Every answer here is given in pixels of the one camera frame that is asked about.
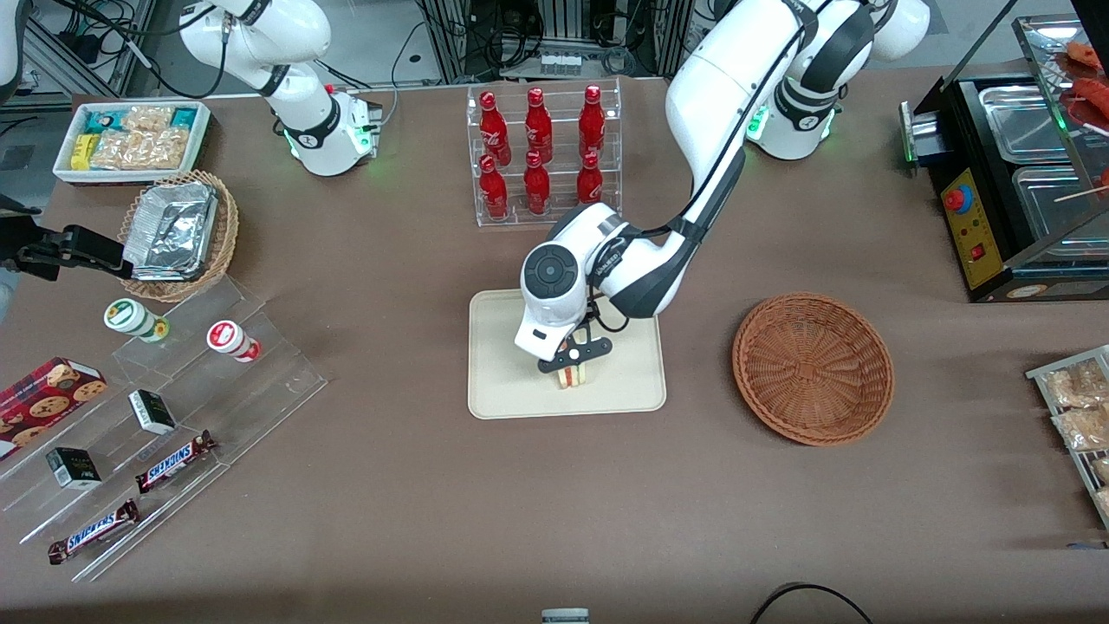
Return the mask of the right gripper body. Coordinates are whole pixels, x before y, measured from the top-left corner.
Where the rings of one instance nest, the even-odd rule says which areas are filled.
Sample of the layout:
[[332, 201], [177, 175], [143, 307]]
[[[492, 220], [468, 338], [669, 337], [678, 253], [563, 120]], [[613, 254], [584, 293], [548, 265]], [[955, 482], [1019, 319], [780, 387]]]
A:
[[42, 209], [1, 195], [1, 265], [6, 272], [27, 273], [40, 276], [40, 270], [29, 269], [29, 265], [17, 259], [17, 253], [28, 244], [35, 244], [42, 237], [35, 217]]

